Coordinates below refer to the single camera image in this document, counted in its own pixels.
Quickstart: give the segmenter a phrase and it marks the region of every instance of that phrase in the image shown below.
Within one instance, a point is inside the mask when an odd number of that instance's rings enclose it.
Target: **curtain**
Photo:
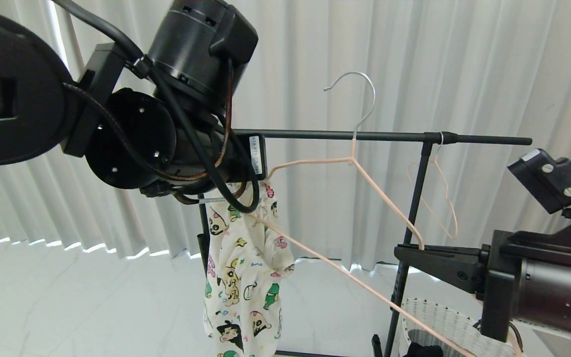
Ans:
[[[169,0],[78,0],[147,50]],[[322,89],[338,75],[366,72],[377,90],[364,131],[453,131],[530,136],[533,147],[571,158],[571,1],[232,0],[260,35],[233,99],[235,128],[352,130],[371,93],[358,76]],[[0,13],[36,32],[77,78],[104,35],[45,0],[0,0]],[[116,89],[153,87],[124,71]],[[419,143],[359,142],[359,162],[405,213]],[[458,220],[447,238],[422,204],[417,228],[426,244],[479,246],[494,229],[551,232],[548,215],[506,166],[531,147],[436,147]],[[268,165],[349,153],[349,142],[268,139]],[[349,267],[396,262],[405,227],[349,165],[278,172],[284,228]],[[424,201],[449,231],[446,185],[433,165]],[[0,240],[104,248],[119,257],[199,252],[197,207],[148,199],[104,185],[82,159],[57,147],[0,167]]]

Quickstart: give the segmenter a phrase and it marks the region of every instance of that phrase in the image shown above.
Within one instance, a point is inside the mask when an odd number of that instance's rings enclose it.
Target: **vertical black pole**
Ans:
[[[198,198],[204,198],[203,194],[197,195]],[[211,230],[208,224],[208,214],[206,213],[206,205],[200,203],[200,218],[202,219],[202,233],[197,235],[197,244],[200,246],[200,255],[202,255],[202,264],[204,264],[204,274],[206,274],[208,264],[208,248],[211,245]]]
[[[422,187],[424,186],[424,177],[426,177],[426,168],[429,165],[429,157],[431,156],[431,149],[433,143],[424,142],[422,144],[422,155],[420,157],[420,165],[417,168],[417,177],[415,178],[415,187],[413,189],[413,198],[411,199],[411,208],[408,212],[408,220],[415,223],[417,217],[417,208],[420,205],[420,196],[422,196]],[[411,243],[412,232],[409,228],[405,231],[404,244]],[[392,302],[400,306],[404,295],[406,285],[406,275],[408,274],[408,264],[400,262],[398,265],[398,273],[396,273],[396,283],[394,286],[394,294],[392,294]],[[394,338],[396,335],[396,328],[398,326],[398,319],[400,314],[394,310],[392,313],[392,322],[389,325],[389,333],[387,334],[387,345],[385,345],[385,357],[392,355],[392,346],[394,345]]]

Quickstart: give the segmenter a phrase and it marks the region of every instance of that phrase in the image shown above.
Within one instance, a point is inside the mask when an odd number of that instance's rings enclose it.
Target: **metal hanger hook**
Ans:
[[[363,72],[345,72],[340,77],[336,78],[329,87],[324,88],[323,91],[328,91],[332,89],[336,85],[336,83],[338,83],[338,81],[340,81],[343,77],[345,77],[345,75],[348,74],[358,74],[365,77],[365,79],[367,79],[367,83],[369,83],[369,88],[371,88],[371,93],[372,93],[371,108],[369,109],[367,114],[363,116],[363,118],[358,122],[358,124],[356,124],[356,127],[354,128],[354,135],[352,136],[352,138],[356,138],[356,132],[358,132],[358,129],[363,124],[363,122],[365,122],[365,120],[369,118],[371,113],[374,111],[374,107],[376,106],[376,88],[374,87],[374,83],[372,83],[371,79],[369,79],[369,76],[367,74],[364,74]]]

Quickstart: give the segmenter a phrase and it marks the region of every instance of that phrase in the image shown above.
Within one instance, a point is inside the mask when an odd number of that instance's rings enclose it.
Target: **horizontal black bar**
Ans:
[[[235,129],[238,134],[257,133],[266,138],[293,138],[293,139],[325,139],[325,140],[351,140],[352,131],[323,131],[323,130],[274,130],[274,129]],[[383,133],[375,131],[361,131],[356,134],[358,140],[371,141],[398,141],[398,142],[432,142],[442,143],[442,134],[429,133]],[[475,144],[501,144],[501,145],[530,145],[532,138],[519,138],[516,136],[482,136],[458,135],[444,133],[444,144],[466,142]]]
[[[334,355],[319,355],[318,353],[305,353],[305,352],[290,352],[290,351],[277,351],[275,357],[277,356],[296,356],[296,357],[342,357]]]

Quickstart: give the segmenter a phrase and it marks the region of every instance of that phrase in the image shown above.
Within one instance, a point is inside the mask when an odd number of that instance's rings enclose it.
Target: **white marble floor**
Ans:
[[[352,273],[391,294],[395,267]],[[210,357],[203,277],[201,260],[187,255],[118,260],[103,249],[0,243],[0,357]],[[481,311],[420,272],[410,275],[405,296],[474,318]],[[371,357],[372,335],[385,343],[389,308],[322,262],[297,262],[281,297],[281,350]],[[522,334],[529,357],[552,356],[533,331]]]

